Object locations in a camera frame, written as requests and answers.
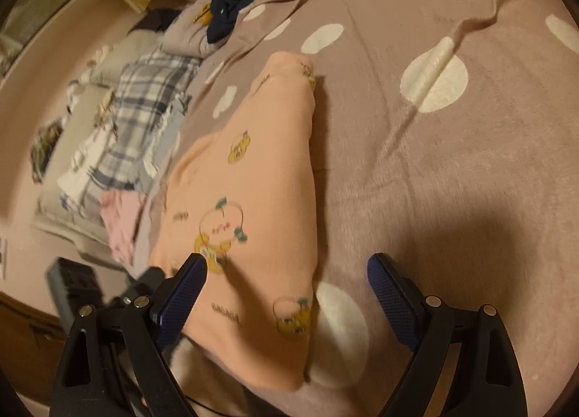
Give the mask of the navy blue garment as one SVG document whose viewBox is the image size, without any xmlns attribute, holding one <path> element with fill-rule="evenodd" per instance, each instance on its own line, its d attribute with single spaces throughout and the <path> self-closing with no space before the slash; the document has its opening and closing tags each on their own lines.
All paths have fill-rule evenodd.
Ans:
<svg viewBox="0 0 579 417">
<path fill-rule="evenodd" d="M 226 39 L 237 23 L 238 13 L 254 0 L 212 0 L 210 3 L 211 21 L 207 28 L 207 42 Z"/>
</svg>

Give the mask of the mauve polka dot blanket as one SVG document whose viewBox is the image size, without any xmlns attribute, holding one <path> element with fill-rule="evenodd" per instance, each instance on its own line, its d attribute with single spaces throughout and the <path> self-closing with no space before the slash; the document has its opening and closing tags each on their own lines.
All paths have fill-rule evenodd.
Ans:
<svg viewBox="0 0 579 417">
<path fill-rule="evenodd" d="M 578 365 L 578 30 L 561 0 L 256 0 L 199 69 L 151 200 L 225 127 L 271 55 L 308 57 L 317 266 L 302 385 L 240 381 L 183 331 L 171 367 L 207 415 L 253 392 L 289 416 L 374 416 L 410 357 L 368 258 L 447 304 L 496 307 L 527 409 L 553 408 Z"/>
</svg>

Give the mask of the white printed garment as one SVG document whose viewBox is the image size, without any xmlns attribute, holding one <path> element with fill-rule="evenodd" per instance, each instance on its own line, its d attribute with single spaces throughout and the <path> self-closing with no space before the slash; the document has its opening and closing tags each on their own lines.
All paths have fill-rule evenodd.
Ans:
<svg viewBox="0 0 579 417">
<path fill-rule="evenodd" d="M 107 148 L 116 141 L 113 123 L 95 128 L 73 153 L 69 169 L 57 180 L 66 211 L 83 212 L 84 196 L 91 177 Z"/>
</svg>

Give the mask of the plaid pillow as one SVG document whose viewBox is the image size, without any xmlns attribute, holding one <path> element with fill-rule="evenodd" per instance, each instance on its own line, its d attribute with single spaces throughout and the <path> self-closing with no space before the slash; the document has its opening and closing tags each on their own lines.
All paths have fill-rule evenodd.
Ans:
<svg viewBox="0 0 579 417">
<path fill-rule="evenodd" d="M 152 146 L 166 119 L 189 105 L 186 89 L 200 63 L 198 58 L 173 55 L 157 46 L 124 67 L 113 100 L 115 141 L 92 173 L 96 187 L 150 190 L 157 173 Z"/>
</svg>

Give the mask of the pink garment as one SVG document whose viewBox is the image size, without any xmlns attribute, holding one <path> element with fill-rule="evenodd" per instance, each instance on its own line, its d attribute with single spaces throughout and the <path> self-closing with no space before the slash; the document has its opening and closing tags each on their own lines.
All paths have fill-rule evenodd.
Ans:
<svg viewBox="0 0 579 417">
<path fill-rule="evenodd" d="M 135 257 L 135 237 L 146 195 L 134 190 L 105 190 L 101 193 L 100 216 L 108 235 L 112 257 L 131 265 Z"/>
</svg>

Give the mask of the peach cartoon print garment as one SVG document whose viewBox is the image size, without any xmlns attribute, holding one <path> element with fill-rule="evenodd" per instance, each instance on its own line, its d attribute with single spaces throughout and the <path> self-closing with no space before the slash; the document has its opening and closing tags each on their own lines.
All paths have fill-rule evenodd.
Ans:
<svg viewBox="0 0 579 417">
<path fill-rule="evenodd" d="M 314 87 L 308 57 L 270 56 L 225 127 L 176 164 L 150 256 L 168 274 L 205 258 L 185 334 L 240 381 L 282 392 L 302 385 L 309 348 Z"/>
</svg>

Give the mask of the mauve pillow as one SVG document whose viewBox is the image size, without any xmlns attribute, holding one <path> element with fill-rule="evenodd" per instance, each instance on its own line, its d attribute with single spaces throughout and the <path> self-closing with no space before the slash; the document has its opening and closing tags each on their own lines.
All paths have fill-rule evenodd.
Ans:
<svg viewBox="0 0 579 417">
<path fill-rule="evenodd" d="M 201 11 L 202 6 L 207 3 L 210 4 L 211 1 L 212 0 L 196 0 L 196 2 L 186 5 L 186 7 L 182 9 L 182 12 L 175 18 L 174 22 L 164 34 L 162 49 L 165 52 L 172 55 L 204 60 L 227 42 L 233 32 L 231 32 L 226 39 L 222 39 L 211 45 L 211 43 L 207 42 L 207 28 L 209 24 L 202 25 L 200 22 L 193 22 L 194 17 Z"/>
</svg>

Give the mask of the grey garment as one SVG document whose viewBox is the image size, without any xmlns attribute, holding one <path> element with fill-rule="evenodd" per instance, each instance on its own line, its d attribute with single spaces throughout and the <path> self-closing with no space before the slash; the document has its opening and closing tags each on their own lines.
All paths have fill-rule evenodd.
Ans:
<svg viewBox="0 0 579 417">
<path fill-rule="evenodd" d="M 188 107 L 189 98 L 178 94 L 155 126 L 138 168 L 135 187 L 141 193 L 149 193 L 153 181 L 161 171 L 162 163 L 173 150 Z"/>
</svg>

